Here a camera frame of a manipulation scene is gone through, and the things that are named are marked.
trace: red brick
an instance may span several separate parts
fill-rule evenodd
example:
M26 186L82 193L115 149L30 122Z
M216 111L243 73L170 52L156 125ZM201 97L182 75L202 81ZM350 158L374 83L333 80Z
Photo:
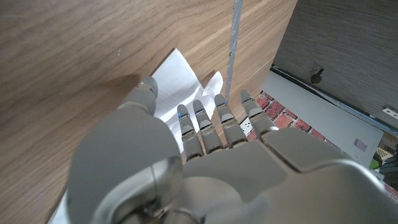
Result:
M278 101L273 102L268 109L266 110L266 114L269 116L271 120L275 120L276 117L285 109Z
M297 119L297 115L296 115L296 114L293 114L293 112L291 112L290 110L286 109L286 110L285 110L285 113L286 113L288 116L290 116L291 118Z
M268 100L274 100L273 97L268 95L266 92L262 92L262 95L264 95Z
M262 109L264 109L269 104L268 100L265 97L261 96L257 98L257 103L260 105Z
M287 128L293 121L286 115L282 114L276 119L275 125L278 128Z
M304 122L302 119L298 119L298 121L294 124L295 129L300 129L305 132L309 132L311 130L311 126Z
M256 134L254 133L254 130L251 130L250 133L248 134L248 140L255 140L257 139Z
M315 129L312 129L311 134L318 139L325 140L325 137Z

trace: robotic hand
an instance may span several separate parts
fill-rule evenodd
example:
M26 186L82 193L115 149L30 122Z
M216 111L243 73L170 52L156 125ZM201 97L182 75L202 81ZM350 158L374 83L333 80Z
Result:
M365 168L304 132L278 130L246 91L254 141L215 97L229 149L195 101L204 152L178 106L183 165L172 133L153 117L156 96L146 78L77 147L70 223L398 223L397 207Z

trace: wood grain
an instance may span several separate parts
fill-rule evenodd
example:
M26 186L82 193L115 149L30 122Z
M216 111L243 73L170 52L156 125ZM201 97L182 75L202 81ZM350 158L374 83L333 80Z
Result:
M239 119L239 91L260 92L294 6L244 2L230 101ZM174 47L202 83L213 70L225 77L232 11L229 0L2 1L0 222L47 221L75 146Z
M398 128L397 1L299 1L274 63Z

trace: white panel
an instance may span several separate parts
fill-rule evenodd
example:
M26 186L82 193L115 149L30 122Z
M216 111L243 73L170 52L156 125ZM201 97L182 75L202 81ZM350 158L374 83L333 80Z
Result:
M272 71L263 90L360 164L369 167L383 135L381 130ZM355 143L367 147L363 151Z

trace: paper sheet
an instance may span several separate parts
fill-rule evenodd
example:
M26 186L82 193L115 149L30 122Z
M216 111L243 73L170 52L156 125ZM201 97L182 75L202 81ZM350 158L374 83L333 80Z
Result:
M177 106L184 104L188 108L192 123L196 131L198 131L199 126L193 112L192 103L194 100L200 100L209 118L211 118L215 108L214 97L221 91L223 77L217 72L211 78L206 88L203 88L192 68L177 49L160 65L153 74L153 77L158 84L154 116L169 126L178 143L180 152L182 152L183 147L180 124L178 123ZM68 224L65 194L62 197L60 205L49 220L50 223Z

